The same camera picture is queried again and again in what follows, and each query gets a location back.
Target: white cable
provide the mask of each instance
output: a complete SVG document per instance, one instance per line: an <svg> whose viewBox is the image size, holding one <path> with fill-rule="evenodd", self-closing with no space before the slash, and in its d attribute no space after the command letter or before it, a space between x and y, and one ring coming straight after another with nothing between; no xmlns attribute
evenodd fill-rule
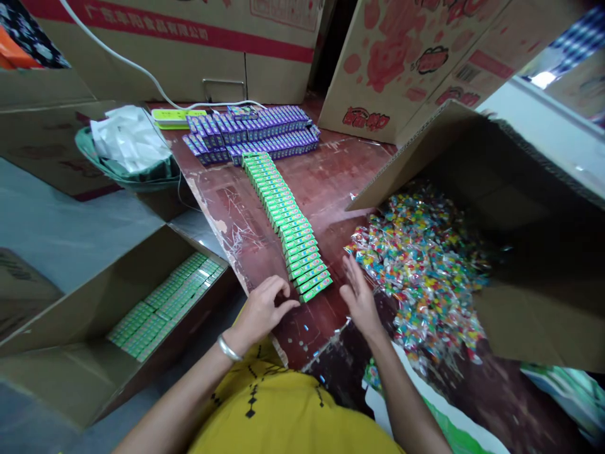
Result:
<svg viewBox="0 0 605 454"><path fill-rule="evenodd" d="M70 5L68 5L67 0L59 0L59 1L61 2L61 5L63 5L63 8L65 8L65 10L67 11L67 13L71 16L71 18L79 25L79 27L82 30L84 30L84 33L86 33L88 36L90 36L93 39L93 41L95 41L99 46L103 47L103 49L105 49L111 55L113 55L114 57L116 57L118 60L123 61L124 63L126 63L129 66L132 66L134 69L138 69L140 72L142 72L143 74L145 74L149 79L151 79L153 81L153 83L156 85L156 87L158 88L160 94L175 109L178 109L178 110L191 110L191 109L193 109L195 107L198 107L198 106L220 107L220 106L242 105L242 104L254 104L254 105L260 106L262 108L265 108L265 106L263 106L262 104L257 103L256 101L249 101L249 100L235 102L235 103L196 103L196 104L190 105L189 107L180 107L180 106L176 105L175 103L172 102L172 100L170 98L168 98L168 95L166 93L164 93L164 90L162 89L162 87L159 84L158 80L153 76L153 74L151 74L147 69L143 68L142 66L139 66L136 63L131 62L130 60L128 60L128 58L122 57L116 51L114 51L113 49L109 48L103 41L101 41L99 38L97 38L93 34L93 32L91 32L88 29L88 27L86 25L84 25L84 23L80 20L80 18L78 16L76 16L76 14L74 13L74 10L71 9Z"/></svg>

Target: scratched table surface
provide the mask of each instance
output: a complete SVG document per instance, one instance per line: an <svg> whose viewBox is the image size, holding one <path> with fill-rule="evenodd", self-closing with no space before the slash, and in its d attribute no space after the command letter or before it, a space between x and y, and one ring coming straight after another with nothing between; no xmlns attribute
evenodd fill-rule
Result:
<svg viewBox="0 0 605 454"><path fill-rule="evenodd" d="M317 123L322 104L321 97L309 94L301 107ZM272 274L287 281L281 242L246 173L232 163L204 167L180 139L183 131L163 133L246 292ZM392 145L322 131L316 151L275 162L313 227L333 284L284 317L273 331L274 344L284 364L312 374L339 404L369 416L361 381L371 353L347 318L338 289L346 282L343 247L372 211L347 212L345 207L395 152ZM292 284L291 296L297 297ZM375 296L381 321L392 335L395 302L378 290ZM521 374L518 362L493 356L487 341L478 351L483 365L456 356L433 368L429 383L511 452L590 450L571 419Z"/></svg>

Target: wall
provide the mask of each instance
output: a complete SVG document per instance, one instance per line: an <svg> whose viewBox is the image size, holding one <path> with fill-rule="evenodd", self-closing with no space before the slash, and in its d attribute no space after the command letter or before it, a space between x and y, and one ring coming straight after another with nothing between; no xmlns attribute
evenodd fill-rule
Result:
<svg viewBox="0 0 605 454"><path fill-rule="evenodd" d="M545 156L605 197L605 131L514 77L477 108L508 121Z"/></svg>

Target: right hand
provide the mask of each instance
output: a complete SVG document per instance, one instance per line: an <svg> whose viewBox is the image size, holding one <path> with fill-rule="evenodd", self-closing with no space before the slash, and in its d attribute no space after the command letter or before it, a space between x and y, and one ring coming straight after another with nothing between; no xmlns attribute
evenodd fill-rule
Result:
<svg viewBox="0 0 605 454"><path fill-rule="evenodd" d="M374 295L367 285L359 264L349 254L342 258L342 264L350 285L343 285L340 288L340 296L349 306L355 326L366 339L384 334L383 326L378 318Z"/></svg>

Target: bangle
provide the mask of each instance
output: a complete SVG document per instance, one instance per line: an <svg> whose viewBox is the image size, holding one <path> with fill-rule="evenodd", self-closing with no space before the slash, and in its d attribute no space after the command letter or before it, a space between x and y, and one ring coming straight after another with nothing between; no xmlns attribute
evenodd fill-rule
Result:
<svg viewBox="0 0 605 454"><path fill-rule="evenodd" d="M222 334L219 334L219 337L216 340L219 343L219 347L221 348L222 352L227 355L230 360L235 361L236 363L244 360L240 355L231 350L231 348L227 345L227 342L225 342L225 338L222 336Z"/></svg>

